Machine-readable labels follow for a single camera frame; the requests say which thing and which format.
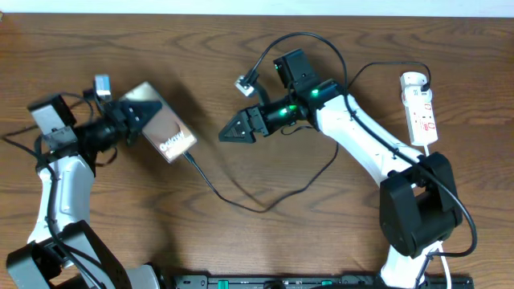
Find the white background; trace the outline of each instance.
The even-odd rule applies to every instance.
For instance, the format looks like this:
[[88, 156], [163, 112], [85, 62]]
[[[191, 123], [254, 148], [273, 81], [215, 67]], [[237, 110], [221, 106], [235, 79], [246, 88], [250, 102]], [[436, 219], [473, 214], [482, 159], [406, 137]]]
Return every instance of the white background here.
[[514, 17], [514, 0], [0, 0], [4, 13]]

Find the power plug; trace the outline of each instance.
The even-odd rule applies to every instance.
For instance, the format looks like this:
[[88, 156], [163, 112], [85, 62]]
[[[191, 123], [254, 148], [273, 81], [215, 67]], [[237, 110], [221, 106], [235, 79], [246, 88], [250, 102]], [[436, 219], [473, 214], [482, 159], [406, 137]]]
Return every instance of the power plug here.
[[432, 91], [423, 91], [426, 83], [426, 77], [419, 72], [406, 72], [400, 77], [410, 143], [425, 148], [438, 139], [431, 103]]

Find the wooden table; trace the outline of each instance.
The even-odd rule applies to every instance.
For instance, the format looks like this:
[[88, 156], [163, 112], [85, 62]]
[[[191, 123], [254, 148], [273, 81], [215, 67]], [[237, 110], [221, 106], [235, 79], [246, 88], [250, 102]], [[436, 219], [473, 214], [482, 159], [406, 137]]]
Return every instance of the wooden table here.
[[[218, 131], [254, 104], [234, 88], [274, 39], [319, 33], [341, 49], [354, 75], [371, 61], [415, 60], [430, 66], [439, 141], [431, 151], [450, 160], [459, 196], [475, 218], [479, 247], [449, 260], [478, 288], [512, 287], [514, 279], [514, 20], [469, 18], [235, 17], [181, 15], [5, 15], [0, 22], [0, 131], [32, 123], [26, 105], [50, 92], [81, 92], [95, 74], [111, 76], [116, 96], [148, 80], [196, 132], [197, 162], [226, 197], [259, 208], [303, 186], [334, 152], [320, 133], [279, 133], [253, 145], [218, 142]], [[272, 98], [285, 93], [272, 60], [302, 47], [324, 78], [342, 80], [323, 43], [290, 39], [259, 69]], [[353, 85], [361, 106], [409, 143], [398, 77], [417, 67], [373, 67]], [[75, 113], [84, 119], [86, 108]], [[35, 134], [17, 140], [31, 145]], [[23, 246], [41, 194], [35, 160], [0, 145], [0, 256]], [[148, 261], [214, 275], [340, 274], [378, 271], [388, 243], [378, 226], [377, 186], [344, 150], [309, 191], [267, 214], [220, 201], [184, 159], [168, 165], [141, 140], [121, 146], [98, 169], [91, 224], [126, 266]], [[464, 223], [447, 251], [470, 242]], [[430, 271], [442, 273], [439, 261]], [[12, 287], [0, 267], [0, 287]]]

